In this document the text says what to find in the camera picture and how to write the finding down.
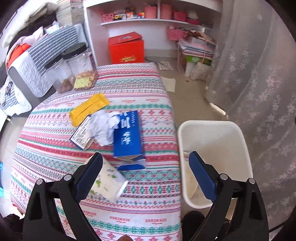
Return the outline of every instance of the stack of paper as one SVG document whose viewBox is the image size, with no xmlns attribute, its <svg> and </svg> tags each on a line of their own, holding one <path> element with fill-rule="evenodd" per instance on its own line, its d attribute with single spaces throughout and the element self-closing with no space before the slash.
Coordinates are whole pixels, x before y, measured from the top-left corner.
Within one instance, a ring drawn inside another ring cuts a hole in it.
<svg viewBox="0 0 296 241">
<path fill-rule="evenodd" d="M 179 46 L 182 50 L 182 53 L 185 55 L 191 55 L 196 57 L 205 57 L 212 59 L 214 56 L 215 45 L 199 41 L 199 39 L 188 39 L 188 41 L 182 39 L 179 42 Z"/>
<path fill-rule="evenodd" d="M 59 0 L 57 3 L 57 21 L 60 26 L 84 22 L 82 0 Z"/>
</svg>

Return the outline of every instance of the metal screw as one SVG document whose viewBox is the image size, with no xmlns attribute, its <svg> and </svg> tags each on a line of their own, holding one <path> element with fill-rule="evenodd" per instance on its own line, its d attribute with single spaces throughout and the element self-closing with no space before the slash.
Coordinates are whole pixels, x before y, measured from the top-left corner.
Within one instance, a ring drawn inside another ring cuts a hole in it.
<svg viewBox="0 0 296 241">
<path fill-rule="evenodd" d="M 220 178 L 221 178 L 222 180 L 227 180 L 227 179 L 228 179 L 228 176 L 227 176 L 226 174 L 222 173 L 222 174 L 220 175 Z"/>
<path fill-rule="evenodd" d="M 251 184 L 255 184 L 255 183 L 256 183 L 256 181 L 255 181 L 254 178 L 250 178 L 250 179 L 249 179 L 249 182 L 250 182 Z"/>
<path fill-rule="evenodd" d="M 42 179 L 38 179 L 37 182 L 36 182 L 37 185 L 40 185 L 41 183 L 43 183 Z"/>
<path fill-rule="evenodd" d="M 72 178 L 72 176 L 71 175 L 66 175 L 66 176 L 64 176 L 64 180 L 65 181 L 69 181 L 70 179 Z"/>
</svg>

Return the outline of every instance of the black jar lid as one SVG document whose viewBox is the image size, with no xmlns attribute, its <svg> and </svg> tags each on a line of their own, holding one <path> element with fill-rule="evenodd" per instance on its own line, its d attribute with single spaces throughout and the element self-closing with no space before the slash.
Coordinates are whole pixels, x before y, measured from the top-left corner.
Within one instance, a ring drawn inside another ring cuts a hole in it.
<svg viewBox="0 0 296 241">
<path fill-rule="evenodd" d="M 67 48 L 64 52 L 62 52 L 61 55 L 63 59 L 70 59 L 78 54 L 83 53 L 86 49 L 87 48 L 85 43 L 78 43 Z"/>
<path fill-rule="evenodd" d="M 59 62 L 62 59 L 62 55 L 58 54 L 55 57 L 51 58 L 45 65 L 44 68 L 49 69 L 55 63 Z"/>
</svg>

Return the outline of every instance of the red box lid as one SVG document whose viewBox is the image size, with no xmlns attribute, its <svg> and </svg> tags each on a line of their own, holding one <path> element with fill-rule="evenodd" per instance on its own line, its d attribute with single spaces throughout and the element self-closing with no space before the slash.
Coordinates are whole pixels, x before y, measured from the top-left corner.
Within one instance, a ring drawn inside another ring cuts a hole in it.
<svg viewBox="0 0 296 241">
<path fill-rule="evenodd" d="M 108 46 L 121 44 L 121 43 L 129 42 L 132 40 L 136 40 L 136 39 L 142 39 L 142 35 L 140 35 L 136 32 L 131 32 L 128 34 L 123 34 L 123 35 L 109 38 L 108 39 Z"/>
</svg>

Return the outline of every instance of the blue box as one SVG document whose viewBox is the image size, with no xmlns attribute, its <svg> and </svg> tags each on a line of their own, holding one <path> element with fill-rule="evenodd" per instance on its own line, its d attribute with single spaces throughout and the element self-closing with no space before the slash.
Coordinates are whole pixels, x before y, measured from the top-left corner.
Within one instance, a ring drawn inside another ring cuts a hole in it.
<svg viewBox="0 0 296 241">
<path fill-rule="evenodd" d="M 114 157 L 122 160 L 119 171 L 146 168 L 143 154 L 142 126 L 138 112 L 129 111 L 119 115 L 118 129 L 114 130 Z"/>
</svg>

